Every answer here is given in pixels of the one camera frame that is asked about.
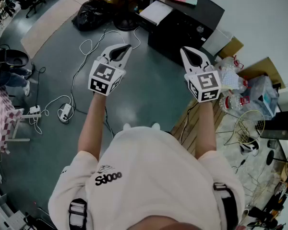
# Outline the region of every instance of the printed logo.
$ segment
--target printed logo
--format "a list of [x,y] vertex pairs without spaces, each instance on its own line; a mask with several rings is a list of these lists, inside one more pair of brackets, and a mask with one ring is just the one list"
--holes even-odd
[[96,181],[95,185],[99,186],[101,184],[107,184],[108,182],[115,181],[121,177],[122,177],[121,172],[113,173],[113,174],[104,174],[103,176],[100,175],[95,178],[95,181]]
[[99,170],[97,171],[98,174],[102,174],[103,172],[106,172],[108,170],[113,170],[114,168],[110,165],[101,165]]

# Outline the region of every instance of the plastic bag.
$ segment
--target plastic bag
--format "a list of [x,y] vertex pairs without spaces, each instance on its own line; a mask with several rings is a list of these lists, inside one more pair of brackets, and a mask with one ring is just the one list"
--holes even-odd
[[113,14],[113,8],[109,3],[100,0],[89,0],[82,4],[72,23],[79,31],[89,31],[102,25]]

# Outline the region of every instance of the power strip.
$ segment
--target power strip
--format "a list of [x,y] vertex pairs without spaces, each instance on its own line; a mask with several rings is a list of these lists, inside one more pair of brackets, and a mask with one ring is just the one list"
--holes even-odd
[[61,120],[67,120],[69,112],[71,111],[72,106],[69,104],[65,104],[64,109],[61,113],[60,119]]

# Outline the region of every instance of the paper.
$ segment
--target paper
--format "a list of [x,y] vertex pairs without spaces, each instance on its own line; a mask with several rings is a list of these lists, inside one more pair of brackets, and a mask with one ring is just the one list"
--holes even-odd
[[172,7],[159,2],[154,1],[151,5],[149,5],[146,9],[144,9],[140,16],[149,20],[150,22],[159,25],[159,23],[173,10]]

